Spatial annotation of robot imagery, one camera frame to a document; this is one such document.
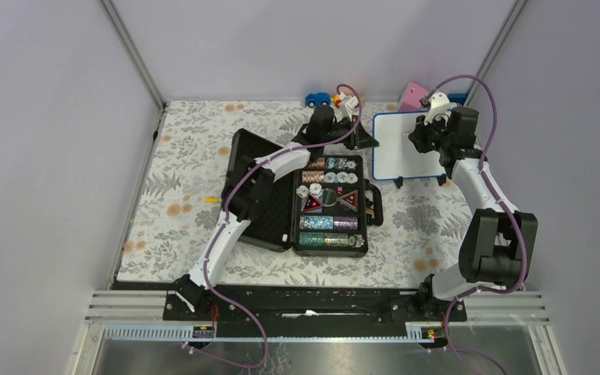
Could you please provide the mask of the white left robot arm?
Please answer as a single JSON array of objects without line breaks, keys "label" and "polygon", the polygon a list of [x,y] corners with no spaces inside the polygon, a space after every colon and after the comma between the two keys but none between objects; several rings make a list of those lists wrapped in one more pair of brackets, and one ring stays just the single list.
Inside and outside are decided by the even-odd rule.
[{"label": "white left robot arm", "polygon": [[342,143],[356,132],[363,104],[355,106],[357,120],[339,137],[334,136],[331,110],[329,105],[315,108],[309,123],[280,150],[255,159],[243,157],[234,164],[223,187],[220,214],[209,243],[195,265],[167,292],[181,303],[181,311],[189,319],[200,321],[210,314],[207,295],[216,294],[214,287],[223,264],[245,229],[263,214],[274,183],[315,161],[326,146]]}]

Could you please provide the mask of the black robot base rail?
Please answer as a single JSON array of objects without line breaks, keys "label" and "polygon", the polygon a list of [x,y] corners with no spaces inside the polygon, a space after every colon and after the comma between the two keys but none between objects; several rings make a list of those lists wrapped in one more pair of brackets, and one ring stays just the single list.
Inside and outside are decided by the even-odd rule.
[{"label": "black robot base rail", "polygon": [[265,287],[190,282],[171,287],[165,321],[205,322],[218,338],[400,338],[417,323],[463,323],[464,304],[417,289]]}]

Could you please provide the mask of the blue framed whiteboard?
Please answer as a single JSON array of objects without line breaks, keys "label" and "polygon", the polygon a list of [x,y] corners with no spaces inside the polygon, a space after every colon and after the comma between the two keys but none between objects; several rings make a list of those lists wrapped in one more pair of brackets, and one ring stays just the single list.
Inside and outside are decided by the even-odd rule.
[{"label": "blue framed whiteboard", "polygon": [[372,118],[373,148],[370,171],[374,180],[439,177],[445,169],[436,151],[419,153],[408,139],[423,112],[381,112]]}]

